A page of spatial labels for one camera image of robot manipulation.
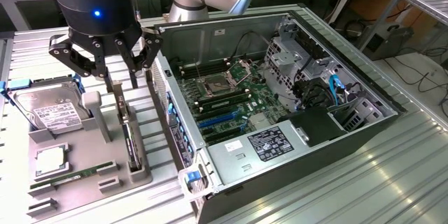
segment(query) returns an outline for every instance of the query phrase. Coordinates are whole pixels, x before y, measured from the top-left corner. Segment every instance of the aluminum workbench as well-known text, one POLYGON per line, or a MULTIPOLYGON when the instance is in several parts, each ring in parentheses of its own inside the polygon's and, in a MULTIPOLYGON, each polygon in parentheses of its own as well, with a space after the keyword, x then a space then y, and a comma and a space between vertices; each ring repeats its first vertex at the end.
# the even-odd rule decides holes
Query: aluminum workbench
MULTIPOLYGON (((408 113, 360 150, 213 223, 448 223, 448 134, 443 120, 419 103, 369 59, 307 9, 296 5, 263 7, 247 13, 293 9, 321 32, 408 113)), ((215 13, 211 16, 227 15, 215 13)), ((143 20, 143 26, 161 23, 143 20)), ((49 78, 71 73, 48 55, 48 39, 67 28, 20 32, 0 41, 1 79, 49 78)), ((123 81, 125 100, 137 110, 153 181, 120 195, 80 207, 40 223, 195 223, 145 81, 131 89, 121 59, 107 58, 111 76, 123 81)), ((84 79, 87 91, 99 90, 103 110, 113 96, 101 82, 84 79)), ((9 104, 3 106, 0 132, 0 223, 28 221, 27 122, 9 104)))

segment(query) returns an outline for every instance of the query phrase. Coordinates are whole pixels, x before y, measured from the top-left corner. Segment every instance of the blue clip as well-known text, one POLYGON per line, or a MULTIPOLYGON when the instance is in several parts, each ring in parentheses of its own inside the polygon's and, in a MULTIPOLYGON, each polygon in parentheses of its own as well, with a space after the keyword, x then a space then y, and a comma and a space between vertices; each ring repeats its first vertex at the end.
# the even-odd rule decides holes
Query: blue clip
POLYGON ((75 73, 73 76, 72 76, 75 82, 77 83, 77 88, 79 88, 79 91, 83 93, 85 93, 85 89, 84 89, 84 85, 83 85, 83 82, 81 82, 81 76, 75 73))
POLYGON ((329 78, 328 78, 328 84, 329 84, 329 91, 333 94, 335 97, 335 103, 337 106, 337 95, 336 95, 336 88, 335 88, 335 84, 336 87, 340 87, 341 89, 345 89, 345 85, 343 84, 341 80, 339 79, 337 74, 333 74, 329 78))
POLYGON ((195 181, 197 181, 200 179, 201 179, 201 174, 200 174, 199 170, 187 173, 187 176, 185 176, 185 182, 187 182, 187 184, 191 184, 192 182, 195 182, 195 181))
POLYGON ((175 108, 173 104, 169 103, 168 104, 168 114, 173 113, 173 108, 175 108))
POLYGON ((17 89, 24 89, 29 88, 31 85, 31 79, 21 79, 21 80, 13 80, 9 81, 9 90, 17 90, 17 89))
POLYGON ((7 90, 7 82, 0 81, 0 94, 3 97, 9 101, 12 106, 16 106, 15 102, 12 101, 9 95, 8 95, 8 90, 7 90))

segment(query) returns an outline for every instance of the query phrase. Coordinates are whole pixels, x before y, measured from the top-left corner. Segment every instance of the power supply label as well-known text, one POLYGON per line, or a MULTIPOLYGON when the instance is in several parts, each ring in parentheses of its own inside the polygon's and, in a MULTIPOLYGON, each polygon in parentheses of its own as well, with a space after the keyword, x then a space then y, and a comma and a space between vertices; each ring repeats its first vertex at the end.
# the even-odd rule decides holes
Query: power supply label
POLYGON ((264 162, 293 150, 279 126, 251 135, 248 139, 264 162))
POLYGON ((51 131, 81 124, 71 102, 35 109, 33 112, 51 131))

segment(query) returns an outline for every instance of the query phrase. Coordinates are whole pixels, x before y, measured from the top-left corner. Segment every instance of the hard drive holder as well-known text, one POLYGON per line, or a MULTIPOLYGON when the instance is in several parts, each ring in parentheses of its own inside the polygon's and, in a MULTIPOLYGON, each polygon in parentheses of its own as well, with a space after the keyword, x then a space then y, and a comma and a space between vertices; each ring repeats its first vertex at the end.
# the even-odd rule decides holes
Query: hard drive holder
MULTIPOLYGON (((101 107, 101 96, 97 91, 83 93, 81 102, 85 109, 88 109, 92 113, 92 117, 81 120, 83 129, 85 131, 100 129, 104 141, 111 142, 109 131, 107 128, 107 124, 104 121, 103 113, 100 110, 101 107)), ((41 143, 48 140, 55 140, 55 135, 51 133, 48 129, 41 129, 36 131, 28 132, 29 137, 35 141, 35 143, 41 143)))

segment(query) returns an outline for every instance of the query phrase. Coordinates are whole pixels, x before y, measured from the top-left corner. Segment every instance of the motherboard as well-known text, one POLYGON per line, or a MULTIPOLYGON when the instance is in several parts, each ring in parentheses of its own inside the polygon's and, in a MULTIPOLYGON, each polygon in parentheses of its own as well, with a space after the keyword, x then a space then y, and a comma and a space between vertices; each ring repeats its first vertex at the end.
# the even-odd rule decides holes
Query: motherboard
POLYGON ((267 69, 260 63, 235 59, 225 62, 225 71, 208 74, 211 68, 195 66, 195 78, 179 76, 180 89, 209 145, 275 124, 289 113, 265 83, 267 69))

